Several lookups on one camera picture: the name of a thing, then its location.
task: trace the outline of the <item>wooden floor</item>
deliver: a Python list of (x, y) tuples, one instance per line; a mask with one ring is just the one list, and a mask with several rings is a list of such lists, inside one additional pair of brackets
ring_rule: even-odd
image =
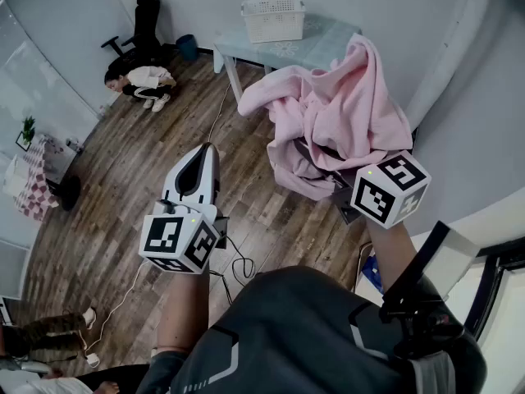
[[(244, 63), (237, 68), (244, 87), (263, 77), (261, 68)], [(160, 113), (121, 96), (72, 165), (71, 172), (82, 180), (82, 195), (71, 212), (55, 208), (45, 218), (24, 301), (10, 303), (18, 325), (66, 311), (83, 312), (92, 305), (98, 321), (88, 342), (94, 341), (103, 320), (130, 287), (142, 263), (137, 251), (143, 216), (160, 197), (167, 172), (207, 139), (229, 83), (225, 72), (214, 74), (208, 55), (192, 64), (176, 57), (171, 71), (178, 90)], [(228, 94), (212, 142), (221, 155), (218, 204), (231, 218), (233, 241), (260, 271), (304, 264), (351, 287), (358, 248), (368, 240), (364, 222), (348, 227), (329, 201), (314, 203), (277, 186), (266, 151), (273, 132), (266, 110), (243, 118), (236, 112), (233, 94)], [(234, 258), (228, 245), (210, 260), (211, 269), (225, 273), (233, 296), (241, 288), (232, 277)], [(142, 268), (135, 289), (94, 347), (102, 358), (99, 369), (148, 361), (171, 278), (149, 264)], [(224, 287), (212, 276), (210, 323), (227, 307)], [(67, 356), (34, 354), (41, 360)], [(91, 371), (82, 359), (55, 365), (68, 376)]]

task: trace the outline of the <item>person's hand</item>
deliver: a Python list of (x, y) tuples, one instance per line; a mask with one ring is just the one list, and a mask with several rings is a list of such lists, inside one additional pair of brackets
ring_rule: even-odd
[(100, 384), (100, 387), (98, 387), (98, 390), (94, 392), (94, 394), (118, 394), (120, 391), (121, 390), (117, 383), (104, 381)]
[(176, 86), (177, 82), (172, 77), (163, 77), (160, 79), (162, 85)]
[(60, 369), (53, 368), (51, 371), (42, 377), (42, 379), (57, 379), (64, 376), (64, 373)]

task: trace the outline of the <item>pink blanket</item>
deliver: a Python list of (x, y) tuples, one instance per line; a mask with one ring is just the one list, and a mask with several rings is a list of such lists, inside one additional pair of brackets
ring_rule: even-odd
[[(288, 66), (248, 87), (240, 115), (260, 107), (268, 108), (276, 124), (275, 139), (267, 146), (276, 182), (310, 199), (331, 195), (335, 184), (299, 153), (294, 139), (304, 137), (315, 164), (328, 171), (377, 163), (389, 150), (412, 148), (409, 123), (390, 99), (379, 54), (358, 34), (331, 71)], [(319, 146), (336, 150), (344, 161)]]

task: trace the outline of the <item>person's leg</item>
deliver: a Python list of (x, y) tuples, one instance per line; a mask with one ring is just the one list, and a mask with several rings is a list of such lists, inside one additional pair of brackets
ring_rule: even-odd
[(96, 319), (92, 308), (83, 314), (66, 314), (58, 317), (48, 317), (34, 321), (23, 327), (25, 340), (33, 350), (41, 339), (53, 335), (61, 335), (68, 332), (86, 331)]
[(119, 366), (104, 371), (88, 373), (81, 377), (76, 377), (76, 379), (83, 382), (93, 391), (100, 387), (100, 384), (104, 381), (110, 381), (118, 384), (121, 394), (135, 394), (148, 369), (149, 365), (147, 364)]
[[(138, 87), (136, 86), (133, 86), (133, 85), (126, 85), (122, 88), (122, 93), (124, 95), (128, 95), (128, 96), (132, 96), (135, 101), (140, 101), (140, 100), (144, 100), (144, 98), (142, 97), (138, 97), (138, 96), (135, 96), (135, 91), (138, 89)], [(153, 103), (155, 101), (152, 100), (152, 99), (146, 99), (144, 101), (144, 108), (148, 109), (148, 108), (151, 108), (153, 106)]]
[(4, 343), (7, 353), (14, 358), (21, 358), (30, 353), (30, 345), (26, 341), (26, 333), (23, 328), (4, 327)]
[(136, 88), (134, 91), (134, 95), (137, 98), (144, 98), (144, 99), (160, 99), (165, 94), (169, 94), (171, 91), (171, 86), (164, 85), (159, 86), (158, 88)]
[(153, 112), (159, 112), (164, 104), (170, 100), (169, 92), (171, 86), (165, 85), (154, 88), (135, 88), (133, 95), (136, 98), (146, 99), (144, 102), (144, 108), (148, 109), (153, 106)]
[(75, 333), (62, 334), (55, 337), (40, 337), (32, 346), (31, 350), (68, 350), (68, 351), (82, 351), (84, 350), (84, 343)]
[(171, 98), (169, 94), (170, 91), (171, 91), (171, 86), (164, 85), (156, 89), (140, 88), (138, 91), (135, 92), (135, 94), (141, 94), (145, 98), (155, 99), (155, 103), (153, 104), (152, 111), (159, 112), (161, 109), (164, 108), (164, 105), (166, 104), (166, 102), (170, 100)]

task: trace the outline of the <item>checkered cloth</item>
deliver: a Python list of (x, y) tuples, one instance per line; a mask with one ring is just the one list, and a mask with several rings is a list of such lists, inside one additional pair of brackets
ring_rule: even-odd
[(28, 218), (42, 222), (48, 208), (58, 206), (58, 198), (51, 194), (43, 170), (53, 139), (40, 135), (35, 140), (24, 155), (24, 160), (30, 165), (30, 177), (23, 191), (15, 198), (15, 205)]

